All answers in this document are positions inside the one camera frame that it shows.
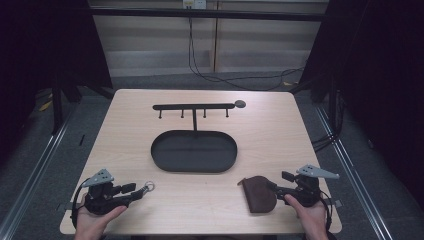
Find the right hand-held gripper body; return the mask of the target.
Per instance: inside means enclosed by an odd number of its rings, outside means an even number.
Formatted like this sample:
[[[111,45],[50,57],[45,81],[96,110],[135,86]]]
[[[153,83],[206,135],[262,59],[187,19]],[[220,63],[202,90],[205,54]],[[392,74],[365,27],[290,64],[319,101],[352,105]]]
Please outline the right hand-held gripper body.
[[[319,186],[319,179],[339,179],[340,175],[307,164],[296,171],[294,182],[297,184],[297,200],[304,207],[311,207],[322,200],[323,194]]]

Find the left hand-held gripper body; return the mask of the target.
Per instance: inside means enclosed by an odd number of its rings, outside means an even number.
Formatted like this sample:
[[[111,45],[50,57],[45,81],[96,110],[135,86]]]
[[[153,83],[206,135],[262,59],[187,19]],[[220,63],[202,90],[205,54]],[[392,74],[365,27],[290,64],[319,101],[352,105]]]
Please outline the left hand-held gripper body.
[[[88,189],[85,197],[85,207],[87,210],[96,215],[105,215],[120,205],[118,199],[122,196],[130,195],[113,194],[114,177],[106,169],[101,169],[94,174],[91,178],[87,179],[83,184],[83,188]]]

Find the brown leather pouch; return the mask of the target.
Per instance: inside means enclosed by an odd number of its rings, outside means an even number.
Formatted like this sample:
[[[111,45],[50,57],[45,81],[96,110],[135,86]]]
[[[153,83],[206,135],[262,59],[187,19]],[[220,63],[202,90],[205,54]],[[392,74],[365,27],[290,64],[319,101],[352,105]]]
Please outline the brown leather pouch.
[[[251,213],[269,213],[277,203],[275,193],[269,187],[270,181],[264,176],[243,178],[238,186],[243,192]]]

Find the black key rack with tray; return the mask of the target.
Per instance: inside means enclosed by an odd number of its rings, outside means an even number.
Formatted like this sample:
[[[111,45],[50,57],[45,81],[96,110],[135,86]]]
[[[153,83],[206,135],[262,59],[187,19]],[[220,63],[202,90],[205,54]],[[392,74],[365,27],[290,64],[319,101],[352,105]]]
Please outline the black key rack with tray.
[[[198,129],[197,111],[207,117],[208,110],[224,110],[229,117],[229,110],[244,108],[246,102],[236,100],[234,103],[197,103],[197,104],[160,104],[152,108],[159,112],[180,111],[184,117],[186,111],[192,112],[192,130],[169,130],[157,136],[151,145],[151,156],[157,167],[168,172],[186,173],[222,173],[229,170],[236,162],[238,146],[227,133],[220,131],[203,131]]]

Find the person's left hand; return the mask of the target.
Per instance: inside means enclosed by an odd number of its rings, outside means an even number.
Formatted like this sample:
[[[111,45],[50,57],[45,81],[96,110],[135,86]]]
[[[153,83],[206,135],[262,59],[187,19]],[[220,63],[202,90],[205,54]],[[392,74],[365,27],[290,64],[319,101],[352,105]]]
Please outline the person's left hand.
[[[107,225],[126,210],[126,206],[118,206],[106,215],[96,215],[87,210],[85,199],[82,199],[82,206],[77,213],[74,240],[100,240]]]

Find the person's right hand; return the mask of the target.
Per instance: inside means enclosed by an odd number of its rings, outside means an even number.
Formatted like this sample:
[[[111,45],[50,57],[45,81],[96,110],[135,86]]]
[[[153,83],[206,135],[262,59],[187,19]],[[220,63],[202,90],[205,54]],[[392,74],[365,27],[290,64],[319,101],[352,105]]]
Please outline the person's right hand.
[[[321,202],[312,207],[304,207],[289,194],[286,194],[284,199],[296,211],[306,240],[329,240],[326,230],[326,209]]]

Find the black metal stand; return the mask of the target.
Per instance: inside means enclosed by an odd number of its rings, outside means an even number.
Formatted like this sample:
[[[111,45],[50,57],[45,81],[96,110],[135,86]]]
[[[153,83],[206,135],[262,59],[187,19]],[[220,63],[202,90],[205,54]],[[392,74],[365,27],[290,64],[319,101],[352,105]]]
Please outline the black metal stand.
[[[59,87],[52,88],[52,103],[53,103],[53,130],[52,134],[55,135],[59,132],[64,120],[62,111],[62,95]]]

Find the dark curtain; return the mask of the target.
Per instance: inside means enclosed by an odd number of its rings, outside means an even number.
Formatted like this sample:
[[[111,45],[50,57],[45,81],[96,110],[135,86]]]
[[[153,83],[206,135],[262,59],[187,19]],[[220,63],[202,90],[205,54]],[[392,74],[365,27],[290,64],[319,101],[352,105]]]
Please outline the dark curtain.
[[[300,85],[336,87],[424,210],[424,0],[329,0]]]
[[[0,166],[18,142],[35,95],[60,88],[112,86],[94,17],[79,14],[88,0],[0,0]]]

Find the aluminium floor rail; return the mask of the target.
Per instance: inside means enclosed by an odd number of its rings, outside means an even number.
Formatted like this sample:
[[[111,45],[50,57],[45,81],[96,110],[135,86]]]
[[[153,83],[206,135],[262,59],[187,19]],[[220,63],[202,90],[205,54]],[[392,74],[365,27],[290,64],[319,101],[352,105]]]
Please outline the aluminium floor rail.
[[[379,209],[377,208],[374,200],[371,198],[359,173],[357,172],[345,146],[339,138],[334,137],[333,130],[330,127],[329,117],[325,109],[323,107],[317,107],[316,112],[326,133],[329,136],[333,136],[333,149],[336,152],[345,173],[347,174],[352,188],[354,189],[354,192],[362,208],[364,209],[377,238],[379,240],[394,240],[385,220],[383,219]]]
[[[12,240],[13,236],[26,212],[28,206],[35,194],[36,188],[44,176],[52,158],[57,151],[58,146],[67,131],[69,121],[77,109],[76,104],[72,104],[70,110],[59,126],[58,130],[50,136],[46,147],[43,149],[33,171],[29,175],[23,189],[20,191],[16,202],[12,205],[4,221],[0,225],[0,240]]]

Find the black horizontal frame bar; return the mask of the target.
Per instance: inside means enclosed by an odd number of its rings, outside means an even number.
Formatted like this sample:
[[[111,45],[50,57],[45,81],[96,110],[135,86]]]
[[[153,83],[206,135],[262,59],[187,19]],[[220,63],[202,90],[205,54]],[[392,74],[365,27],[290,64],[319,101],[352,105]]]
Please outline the black horizontal frame bar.
[[[184,9],[150,9],[150,8],[90,8],[92,15],[103,16],[142,16],[142,17],[187,17],[215,19],[248,19],[248,20],[279,20],[322,22],[329,19],[324,14],[278,13],[227,10],[184,10]]]

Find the white wall socket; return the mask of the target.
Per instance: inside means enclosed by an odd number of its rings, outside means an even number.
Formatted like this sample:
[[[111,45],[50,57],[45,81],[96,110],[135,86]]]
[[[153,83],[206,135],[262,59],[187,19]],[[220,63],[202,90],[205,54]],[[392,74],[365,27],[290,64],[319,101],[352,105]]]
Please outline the white wall socket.
[[[206,0],[182,0],[184,9],[207,9],[207,1]]]

